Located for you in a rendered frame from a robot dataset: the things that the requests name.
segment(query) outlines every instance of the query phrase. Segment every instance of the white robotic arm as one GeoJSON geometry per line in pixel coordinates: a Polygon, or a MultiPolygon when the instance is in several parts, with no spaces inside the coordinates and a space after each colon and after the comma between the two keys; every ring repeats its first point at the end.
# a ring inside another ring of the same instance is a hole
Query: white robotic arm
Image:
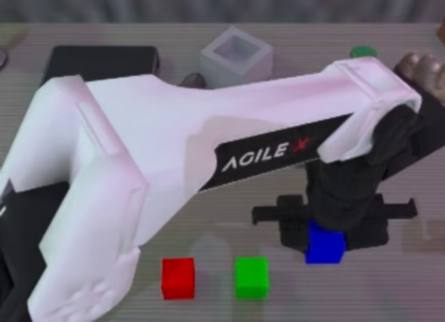
{"type": "Polygon", "coordinates": [[[40,242],[47,268],[28,300],[31,318],[98,319],[130,289],[139,247],[196,193],[315,157],[364,155],[374,127],[401,104],[418,112],[421,97],[374,58],[218,90],[152,75],[48,81],[0,173],[2,191],[70,183],[40,242]],[[307,141],[318,154],[298,157],[307,141]]]}

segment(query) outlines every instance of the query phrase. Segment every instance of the black label panel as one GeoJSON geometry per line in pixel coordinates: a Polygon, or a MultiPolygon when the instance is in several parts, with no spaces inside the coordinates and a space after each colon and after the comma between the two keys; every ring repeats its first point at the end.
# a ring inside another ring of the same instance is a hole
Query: black label panel
{"type": "Polygon", "coordinates": [[[318,147],[350,115],[223,143],[217,168],[201,191],[318,158],[318,147]]]}

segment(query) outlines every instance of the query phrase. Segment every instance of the white box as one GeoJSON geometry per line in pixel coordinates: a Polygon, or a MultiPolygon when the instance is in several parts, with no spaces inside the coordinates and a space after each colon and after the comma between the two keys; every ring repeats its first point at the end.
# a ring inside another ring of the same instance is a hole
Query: white box
{"type": "Polygon", "coordinates": [[[260,82],[272,75],[271,45],[231,26],[201,51],[200,72],[210,88],[260,82]]]}

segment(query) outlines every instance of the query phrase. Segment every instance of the table surface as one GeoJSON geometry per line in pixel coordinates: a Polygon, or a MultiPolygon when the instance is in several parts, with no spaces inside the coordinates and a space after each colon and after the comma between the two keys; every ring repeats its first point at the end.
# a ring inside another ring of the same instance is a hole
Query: table surface
{"type": "MultiPolygon", "coordinates": [[[[374,47],[393,67],[409,51],[433,53],[445,62],[436,38],[438,24],[239,24],[276,49],[274,77],[317,72],[347,58],[351,47],[374,47]]],[[[21,31],[0,26],[0,45],[10,63],[0,72],[0,156],[3,160],[36,91],[54,45],[155,45],[161,78],[179,83],[198,71],[200,50],[227,24],[37,24],[13,44],[1,42],[21,31]]],[[[287,168],[195,196],[142,248],[129,295],[100,321],[286,322],[443,321],[445,304],[445,150],[381,186],[388,202],[414,197],[420,216],[395,220],[382,248],[349,252],[338,266],[307,266],[303,256],[279,243],[277,224],[250,224],[253,206],[273,204],[277,195],[302,193],[305,174],[287,168]],[[234,298],[236,256],[263,255],[271,288],[264,302],[234,298]],[[159,291],[163,257],[194,257],[196,299],[168,302],[159,291]]]]}

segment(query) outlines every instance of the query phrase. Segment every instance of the gray curtain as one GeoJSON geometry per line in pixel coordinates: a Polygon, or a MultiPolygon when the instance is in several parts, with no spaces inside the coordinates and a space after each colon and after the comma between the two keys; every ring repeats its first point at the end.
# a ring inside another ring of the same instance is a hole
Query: gray curtain
{"type": "Polygon", "coordinates": [[[439,22],[445,0],[0,0],[0,22],[439,22]]]}

